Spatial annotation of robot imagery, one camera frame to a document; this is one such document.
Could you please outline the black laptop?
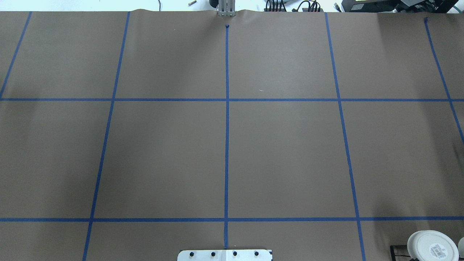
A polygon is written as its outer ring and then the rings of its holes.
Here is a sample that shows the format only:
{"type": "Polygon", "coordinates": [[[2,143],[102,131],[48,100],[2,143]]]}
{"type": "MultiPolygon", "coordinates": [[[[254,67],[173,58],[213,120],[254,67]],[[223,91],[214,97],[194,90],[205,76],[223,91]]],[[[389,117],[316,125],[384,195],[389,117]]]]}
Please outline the black laptop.
{"type": "Polygon", "coordinates": [[[342,0],[346,13],[447,13],[457,0],[342,0]]]}

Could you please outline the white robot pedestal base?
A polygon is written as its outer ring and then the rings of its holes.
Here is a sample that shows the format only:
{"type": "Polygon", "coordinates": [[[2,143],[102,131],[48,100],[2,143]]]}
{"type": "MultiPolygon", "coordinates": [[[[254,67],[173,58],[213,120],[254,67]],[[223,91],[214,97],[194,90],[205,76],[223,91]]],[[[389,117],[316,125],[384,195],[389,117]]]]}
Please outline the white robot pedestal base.
{"type": "Polygon", "coordinates": [[[178,261],[273,261],[267,249],[182,250],[178,261]]]}

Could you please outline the aluminium frame post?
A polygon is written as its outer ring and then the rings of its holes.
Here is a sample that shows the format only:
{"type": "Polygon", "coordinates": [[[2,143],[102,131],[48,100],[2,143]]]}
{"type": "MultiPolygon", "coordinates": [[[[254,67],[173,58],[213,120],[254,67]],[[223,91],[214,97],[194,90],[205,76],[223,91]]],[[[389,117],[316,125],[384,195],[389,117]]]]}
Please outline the aluminium frame post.
{"type": "Polygon", "coordinates": [[[236,15],[235,0],[218,0],[219,17],[234,17],[236,15]]]}

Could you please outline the black power strip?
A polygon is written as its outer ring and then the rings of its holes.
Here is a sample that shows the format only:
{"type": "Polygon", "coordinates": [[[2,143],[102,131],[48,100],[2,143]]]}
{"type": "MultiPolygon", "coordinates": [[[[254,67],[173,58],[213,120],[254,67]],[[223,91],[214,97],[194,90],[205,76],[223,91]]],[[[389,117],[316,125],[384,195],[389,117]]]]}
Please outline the black power strip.
{"type": "Polygon", "coordinates": [[[265,0],[264,12],[322,13],[323,8],[317,0],[265,0]]]}

